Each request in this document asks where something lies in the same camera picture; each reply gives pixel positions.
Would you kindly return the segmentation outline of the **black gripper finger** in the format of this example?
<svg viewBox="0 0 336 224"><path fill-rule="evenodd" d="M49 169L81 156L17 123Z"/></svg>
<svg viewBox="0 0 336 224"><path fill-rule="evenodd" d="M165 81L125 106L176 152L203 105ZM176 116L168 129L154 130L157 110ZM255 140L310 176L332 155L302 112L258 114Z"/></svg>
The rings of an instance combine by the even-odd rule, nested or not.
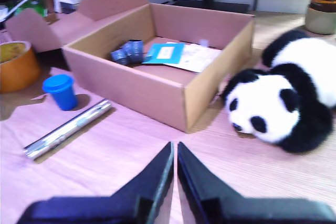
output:
<svg viewBox="0 0 336 224"><path fill-rule="evenodd" d="M177 145L177 175L196 223L229 223L224 202L242 195L213 174L183 142Z"/></svg>
<svg viewBox="0 0 336 224"><path fill-rule="evenodd" d="M168 142L147 166L115 192L112 223L168 223L174 178L174 147Z"/></svg>

